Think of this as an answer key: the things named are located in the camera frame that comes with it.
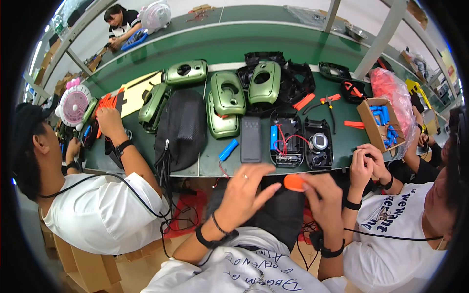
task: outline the green tabletop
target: green tabletop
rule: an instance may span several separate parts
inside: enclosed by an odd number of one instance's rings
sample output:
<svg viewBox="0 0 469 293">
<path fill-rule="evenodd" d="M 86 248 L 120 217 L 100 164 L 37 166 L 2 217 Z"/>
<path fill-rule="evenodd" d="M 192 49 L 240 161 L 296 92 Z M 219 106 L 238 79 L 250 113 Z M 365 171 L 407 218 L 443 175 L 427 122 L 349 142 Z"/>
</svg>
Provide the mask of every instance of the green tabletop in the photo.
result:
<svg viewBox="0 0 469 293">
<path fill-rule="evenodd" d="M 295 18 L 282 7 L 273 6 L 248 6 L 226 7 L 211 11 L 202 22 L 218 23 L 245 20 L 276 20 L 294 22 Z M 172 20 L 170 27 L 165 31 L 150 35 L 148 39 L 158 37 L 158 34 L 167 34 L 169 30 L 182 30 L 188 26 L 201 25 L 197 22 L 185 22 L 191 15 L 183 15 Z M 305 27 L 274 24 L 274 23 L 230 23 L 223 26 L 207 26 L 199 30 L 184 31 L 170 35 L 157 42 L 148 42 L 147 45 L 130 53 L 120 55 L 107 66 L 88 78 L 84 84 L 88 86 L 95 97 L 101 97 L 108 92 L 120 88 L 129 80 L 153 72 L 165 69 L 169 66 L 192 59 L 206 59 L 209 65 L 244 61 L 244 54 L 258 51 L 282 51 L 285 58 L 297 63 L 317 64 L 318 61 L 328 61 L 344 65 L 354 71 L 368 47 L 357 44 L 346 38 L 322 33 Z M 405 70 L 393 60 L 388 60 L 396 75 L 402 80 L 415 76 Z M 339 84 L 324 79 L 319 73 L 314 72 L 316 82 L 316 98 L 310 104 L 318 103 L 320 98 L 339 92 Z M 369 84 L 367 91 L 371 94 Z M 210 91 L 210 83 L 197 84 L 193 87 L 205 96 Z M 360 121 L 356 111 L 356 105 L 348 104 L 344 99 L 333 102 L 333 111 L 336 117 L 337 134 L 333 135 L 333 168 L 348 167 L 351 154 L 357 145 L 368 143 L 369 139 L 365 130 L 346 127 L 344 120 Z M 332 120 L 326 106 L 318 107 L 308 113 L 309 119 L 326 119 L 330 126 Z M 150 166 L 154 164 L 154 136 L 142 130 L 138 123 L 138 112 L 123 119 L 124 127 L 133 132 L 133 140 L 143 157 Z M 262 121 L 263 135 L 263 161 L 270 162 L 269 158 L 269 121 Z M 208 176 L 219 177 L 222 175 L 218 168 L 218 154 L 231 141 L 230 139 L 215 140 L 208 135 L 208 144 L 200 153 L 200 160 L 193 166 L 178 172 L 174 176 Z M 117 167 L 108 156 L 104 155 L 103 139 L 97 140 L 91 151 L 86 152 L 87 168 L 101 171 L 117 171 Z M 386 160 L 391 159 L 389 152 L 384 154 Z M 233 174 L 240 165 L 240 147 L 236 148 L 222 166 L 228 174 Z M 304 163 L 298 168 L 277 168 L 276 173 L 306 172 L 308 168 Z"/>
</svg>

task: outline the orange oval object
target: orange oval object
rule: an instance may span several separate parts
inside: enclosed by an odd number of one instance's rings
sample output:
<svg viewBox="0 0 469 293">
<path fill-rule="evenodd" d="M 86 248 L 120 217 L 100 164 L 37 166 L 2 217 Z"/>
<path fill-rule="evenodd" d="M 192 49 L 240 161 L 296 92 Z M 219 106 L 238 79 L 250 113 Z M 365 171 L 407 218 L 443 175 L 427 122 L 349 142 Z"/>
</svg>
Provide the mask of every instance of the orange oval object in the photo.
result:
<svg viewBox="0 0 469 293">
<path fill-rule="evenodd" d="M 283 179 L 283 186 L 292 191 L 304 192 L 303 183 L 304 180 L 298 174 L 288 174 Z"/>
</svg>

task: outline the white wall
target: white wall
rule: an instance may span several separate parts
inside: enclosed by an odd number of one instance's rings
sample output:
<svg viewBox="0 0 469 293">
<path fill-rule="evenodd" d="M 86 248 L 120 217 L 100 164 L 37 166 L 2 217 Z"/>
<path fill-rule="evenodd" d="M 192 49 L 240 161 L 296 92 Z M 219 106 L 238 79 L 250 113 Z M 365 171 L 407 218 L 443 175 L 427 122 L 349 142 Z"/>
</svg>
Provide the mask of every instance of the white wall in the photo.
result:
<svg viewBox="0 0 469 293">
<path fill-rule="evenodd" d="M 142 6 L 152 2 L 154 2 L 154 0 L 119 0 L 117 3 L 121 4 L 126 9 L 140 10 Z M 186 14 L 193 7 L 202 4 L 210 4 L 216 7 L 255 4 L 278 6 L 292 5 L 326 11 L 329 9 L 330 5 L 330 0 L 168 0 L 168 2 L 171 7 L 172 17 Z M 337 15 L 346 18 L 352 24 L 357 25 L 371 34 L 377 35 L 388 12 L 389 8 L 379 0 L 342 0 Z M 109 39 L 109 26 L 104 22 L 103 15 L 104 13 L 90 23 L 71 45 L 72 50 L 81 60 L 85 60 L 95 54 Z M 443 38 L 438 36 L 436 26 L 430 22 L 428 30 L 431 32 L 430 36 L 435 37 L 436 47 L 440 50 L 445 49 L 446 45 L 444 44 Z M 436 61 L 433 59 L 428 49 L 404 21 L 401 21 L 389 45 L 393 46 L 398 51 L 405 50 L 408 46 L 410 50 L 420 52 L 433 69 L 438 68 Z M 46 85 L 45 90 L 53 92 L 57 80 L 61 79 L 68 71 L 71 73 L 78 72 L 79 68 L 66 55 L 62 57 L 62 60 L 52 73 L 50 82 Z"/>
</svg>

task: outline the metal bowl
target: metal bowl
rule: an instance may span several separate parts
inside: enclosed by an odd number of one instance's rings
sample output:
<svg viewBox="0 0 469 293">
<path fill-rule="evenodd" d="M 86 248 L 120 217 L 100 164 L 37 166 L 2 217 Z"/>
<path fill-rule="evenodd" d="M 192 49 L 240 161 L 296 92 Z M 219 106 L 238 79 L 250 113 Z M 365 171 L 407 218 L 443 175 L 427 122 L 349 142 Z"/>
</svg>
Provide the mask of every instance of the metal bowl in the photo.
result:
<svg viewBox="0 0 469 293">
<path fill-rule="evenodd" d="M 350 23 L 345 23 L 345 32 L 351 36 L 352 38 L 354 38 L 355 40 L 361 42 L 365 39 L 368 38 L 367 35 L 365 35 L 365 33 L 363 32 L 362 29 L 360 29 L 359 27 L 356 27 Z"/>
</svg>

